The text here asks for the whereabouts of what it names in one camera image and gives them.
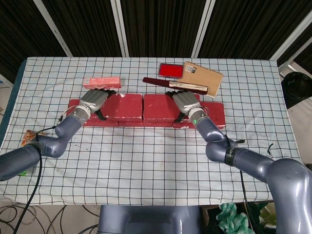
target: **white label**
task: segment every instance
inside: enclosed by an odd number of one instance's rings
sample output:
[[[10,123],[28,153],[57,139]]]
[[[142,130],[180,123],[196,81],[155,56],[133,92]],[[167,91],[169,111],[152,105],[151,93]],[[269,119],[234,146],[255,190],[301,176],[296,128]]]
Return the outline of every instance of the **white label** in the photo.
[[[195,67],[192,67],[192,66],[190,66],[190,65],[186,65],[185,71],[195,73],[196,68],[195,68]]]

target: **floor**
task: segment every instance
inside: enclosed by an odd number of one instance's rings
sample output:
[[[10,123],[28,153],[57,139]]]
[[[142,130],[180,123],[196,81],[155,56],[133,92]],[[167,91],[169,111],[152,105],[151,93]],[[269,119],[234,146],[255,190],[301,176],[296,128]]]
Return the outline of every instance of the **floor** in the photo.
[[[289,69],[285,69],[284,73],[287,74]],[[9,94],[11,93],[12,88],[7,87],[5,84],[0,84],[0,107],[5,110]],[[2,115],[4,110],[0,111],[0,122],[2,120]],[[288,110],[289,117],[291,119],[292,128],[297,140],[299,152],[301,159],[304,163],[312,163],[312,154],[311,154],[311,142],[312,142],[312,98],[307,99]],[[9,208],[5,209],[5,206],[11,205],[10,203],[0,202],[0,219],[2,220],[11,220],[15,216],[15,209]],[[27,212],[24,218],[26,224],[21,224],[18,233],[46,233],[46,234],[77,234],[83,229],[90,227],[94,224],[98,224],[98,215],[100,206],[86,205],[85,208],[93,212],[91,214],[87,212],[81,205],[69,205],[64,208],[63,215],[61,213],[53,222],[53,226],[50,227],[49,232],[47,233],[48,226],[51,224],[51,220],[55,215],[63,208],[64,206],[60,205],[43,205],[43,206],[33,206],[29,208],[33,213],[36,212],[36,218],[33,222],[34,216]],[[17,209],[17,217],[20,216],[22,209]],[[17,223],[17,218],[15,218],[10,224],[15,227]],[[92,234],[95,234],[97,228],[92,230]],[[1,234],[10,234],[13,231],[11,228],[0,222],[0,233]]]
[[[0,123],[4,115],[6,105],[8,103],[12,87],[8,86],[5,83],[0,83]]]
[[[11,204],[2,203],[0,204],[0,207],[4,207],[7,205],[11,205]],[[57,218],[52,223],[52,226],[50,227],[49,231],[47,232],[47,229],[51,223],[50,220],[52,220],[63,207],[64,206],[61,206],[61,205],[32,206],[31,208],[29,208],[29,210],[32,213],[36,214],[37,219],[35,219],[34,215],[32,215],[30,212],[27,212],[23,219],[23,222],[25,224],[20,225],[18,234],[23,234],[23,233],[77,234],[87,227],[98,224],[98,217],[96,215],[99,214],[100,206],[94,206],[94,205],[84,206],[90,212],[96,214],[94,215],[94,214],[90,214],[89,212],[87,212],[83,208],[82,205],[70,205],[70,206],[65,207],[63,214],[62,212],[59,213]],[[0,208],[0,219],[3,219],[5,221],[10,221],[11,219],[13,219],[16,213],[14,208],[9,208],[2,213],[4,209],[5,208],[2,208],[2,209]],[[16,226],[16,223],[18,221],[18,218],[21,212],[22,212],[22,208],[17,207],[17,218],[15,218],[12,222],[10,222],[10,224],[13,227]],[[0,222],[0,229],[1,229],[2,234],[11,234],[13,232],[12,229],[8,225],[1,223],[1,222]],[[91,234],[97,233],[97,228],[94,228],[92,232],[90,233]]]

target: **black cable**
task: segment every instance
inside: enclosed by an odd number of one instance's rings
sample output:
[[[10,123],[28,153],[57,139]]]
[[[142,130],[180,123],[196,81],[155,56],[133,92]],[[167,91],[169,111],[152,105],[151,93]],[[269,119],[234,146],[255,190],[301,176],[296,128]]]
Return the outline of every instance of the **black cable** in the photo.
[[[18,207],[18,208],[21,208],[21,209],[24,209],[24,207],[22,207],[22,206],[18,206],[18,205],[13,205],[14,207]],[[33,216],[35,216],[35,214],[31,211],[31,210],[29,210],[29,209],[27,209]],[[44,231],[44,227],[43,227],[43,225],[41,224],[41,222],[39,221],[39,219],[37,218],[37,217],[35,217],[35,219],[37,220],[37,222],[38,222],[38,224],[41,226],[41,228],[42,228],[42,230],[43,230],[43,233],[45,234],[45,231]]]
[[[40,181],[40,178],[41,178],[41,171],[42,171],[42,156],[41,156],[41,152],[40,151],[38,151],[38,152],[39,152],[39,174],[38,174],[38,178],[37,178],[37,181],[36,181],[33,193],[31,194],[31,196],[30,196],[30,198],[29,198],[29,200],[28,200],[28,202],[27,202],[23,212],[21,213],[21,215],[19,217],[18,223],[17,223],[17,225],[16,225],[16,227],[14,229],[13,234],[16,234],[18,232],[18,229],[20,227],[20,223],[23,220],[24,215],[25,215],[25,213],[26,213],[26,211],[27,211],[27,209],[28,209],[28,207],[29,207],[29,205],[30,205],[30,203],[31,203],[35,193],[36,193],[37,187],[39,185],[39,181]]]
[[[96,227],[94,227],[94,228],[96,228]],[[93,228],[93,229],[94,229],[94,228]],[[93,231],[93,229],[90,230],[89,234],[91,234],[91,232]],[[1,234],[1,233],[0,233],[0,234]]]
[[[231,147],[231,143],[230,143],[228,136],[226,134],[224,136],[226,137],[228,146]],[[247,201],[246,189],[245,189],[245,184],[244,184],[244,179],[243,179],[243,172],[241,170],[239,170],[239,172],[240,172],[240,181],[242,183],[243,194],[244,194],[244,199],[245,199],[245,204],[246,204],[247,218],[248,218],[248,221],[250,223],[251,228],[253,229],[252,222],[250,221],[250,216],[252,217],[252,213],[251,213],[251,209],[249,207],[248,201]]]
[[[0,209],[5,208],[5,207],[7,207],[7,208],[4,209],[3,211],[1,211],[0,214],[1,214],[2,212],[6,211],[7,209],[11,208],[11,207],[14,207],[14,208],[18,207],[18,208],[24,209],[24,207],[18,206],[18,205],[2,206],[2,207],[0,207]],[[39,221],[39,219],[35,216],[35,214],[34,214],[31,210],[29,210],[29,209],[27,209],[27,210],[35,217],[35,219],[37,220],[38,224],[41,226],[41,228],[42,228],[42,230],[43,230],[43,233],[45,234],[44,227],[43,227],[43,225],[41,224],[41,222]]]
[[[50,129],[55,129],[55,128],[56,128],[56,126],[53,126],[53,127],[45,128],[45,129],[42,129],[42,130],[38,131],[38,132],[36,133],[36,141],[38,141],[38,135],[39,135],[39,133],[41,133],[41,132],[43,132],[43,131],[50,130]]]
[[[95,225],[92,225],[92,226],[90,226],[90,227],[88,227],[88,228],[85,228],[85,229],[83,229],[80,233],[78,233],[78,234],[83,234],[84,232],[86,232],[87,230],[89,230],[89,229],[92,229],[92,228],[96,228],[96,227],[98,227],[98,224],[95,224]]]
[[[48,229],[47,229],[47,232],[46,232],[46,234],[48,234],[49,233],[49,229],[50,229],[50,227],[51,227],[51,225],[52,225],[52,223],[54,222],[54,220],[57,218],[57,216],[59,215],[59,213],[61,213],[64,209],[65,209],[65,207],[66,207],[67,205],[65,205],[55,216],[54,216],[54,218],[52,219],[52,221],[51,221],[51,223],[50,223],[50,225],[49,225],[49,227],[48,227]]]
[[[271,151],[270,151],[270,149],[271,149],[271,147],[274,145],[274,143],[271,143],[270,145],[269,145],[269,147],[268,147],[268,150],[267,150],[267,152],[268,152],[268,154],[270,155],[270,156],[272,156],[271,155]]]
[[[63,233],[63,227],[62,227],[62,219],[63,219],[64,211],[65,211],[65,209],[62,211],[62,213],[61,213],[61,215],[60,215],[60,219],[59,219],[60,232],[61,232],[62,234],[64,234],[64,233]]]
[[[16,218],[16,216],[18,215],[18,210],[17,210],[14,206],[8,206],[6,209],[4,209],[3,211],[0,212],[0,215],[1,215],[4,211],[6,211],[7,209],[10,209],[10,208],[13,208],[13,209],[15,210],[15,215],[14,215],[14,217],[13,217],[10,221],[6,221],[7,223],[12,222],[12,221]]]
[[[95,216],[99,217],[99,215],[97,215],[97,214],[95,214],[95,213],[93,213],[93,212],[89,211],[87,208],[85,208],[85,206],[84,206],[84,205],[82,205],[82,207],[83,207],[83,208],[84,208],[87,212],[89,212],[90,214],[92,214],[92,215],[95,215]]]
[[[8,225],[14,231],[13,226],[11,224],[7,223],[6,221],[4,221],[3,219],[0,219],[0,223],[4,223],[4,224]]]

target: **green cloth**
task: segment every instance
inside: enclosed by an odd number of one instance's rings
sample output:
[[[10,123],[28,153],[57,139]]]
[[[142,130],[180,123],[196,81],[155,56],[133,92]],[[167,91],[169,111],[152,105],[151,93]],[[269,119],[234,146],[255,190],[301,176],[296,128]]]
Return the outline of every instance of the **green cloth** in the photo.
[[[226,234],[255,234],[248,228],[248,218],[245,213],[236,213],[235,203],[219,205],[221,212],[216,216],[219,227]]]

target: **pink box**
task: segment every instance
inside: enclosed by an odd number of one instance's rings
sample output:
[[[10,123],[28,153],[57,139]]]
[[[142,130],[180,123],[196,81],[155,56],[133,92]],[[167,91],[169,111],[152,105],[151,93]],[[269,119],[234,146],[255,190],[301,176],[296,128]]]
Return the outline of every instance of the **pink box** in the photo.
[[[120,77],[84,78],[83,86],[86,89],[114,89],[121,88]]]

